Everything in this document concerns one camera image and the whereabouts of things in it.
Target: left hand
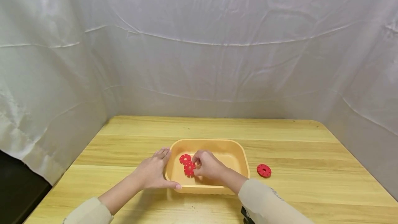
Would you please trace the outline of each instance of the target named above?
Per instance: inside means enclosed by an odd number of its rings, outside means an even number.
[[[166,180],[163,177],[163,169],[170,159],[170,148],[162,148],[156,151],[152,157],[139,164],[131,175],[140,181],[141,189],[145,188],[175,188],[181,189],[178,182]]]

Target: dark floor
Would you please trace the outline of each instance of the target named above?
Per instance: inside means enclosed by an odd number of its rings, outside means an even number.
[[[23,162],[0,151],[0,223],[21,224],[51,185]]]

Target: hand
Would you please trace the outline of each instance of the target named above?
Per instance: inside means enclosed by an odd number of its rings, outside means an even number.
[[[215,180],[220,180],[223,172],[228,169],[208,150],[198,150],[193,156],[192,162],[200,166],[199,169],[193,170],[195,176],[204,176]]]
[[[140,181],[141,189],[145,188],[176,188],[181,189],[178,182],[166,180],[163,177],[163,169],[170,159],[172,151],[162,148],[155,152],[152,157],[145,159],[131,174]]]

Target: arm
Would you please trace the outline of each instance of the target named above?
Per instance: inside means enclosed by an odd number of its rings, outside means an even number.
[[[113,188],[99,198],[91,198],[73,210],[64,224],[109,224],[134,195],[145,188],[181,188],[177,182],[163,178],[163,168],[170,159],[169,148],[162,148],[147,158]]]
[[[200,165],[199,169],[194,170],[195,176],[219,180],[230,188],[238,195],[256,224],[313,223],[276,195],[270,187],[227,168],[210,151],[199,150],[192,161]]]

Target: red disc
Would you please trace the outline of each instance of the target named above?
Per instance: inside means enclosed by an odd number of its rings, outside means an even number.
[[[193,170],[194,168],[196,168],[196,165],[192,161],[187,162],[184,166],[184,169]]]
[[[193,170],[184,169],[184,174],[185,174],[187,177],[193,177]]]
[[[271,169],[270,167],[266,166],[265,164],[259,164],[257,166],[257,173],[262,177],[270,177],[271,176]]]
[[[187,177],[193,177],[193,169],[196,168],[196,165],[192,163],[192,161],[186,161],[184,165],[184,174]]]
[[[180,156],[180,163],[184,164],[186,161],[191,161],[191,156],[188,154],[184,154]]]

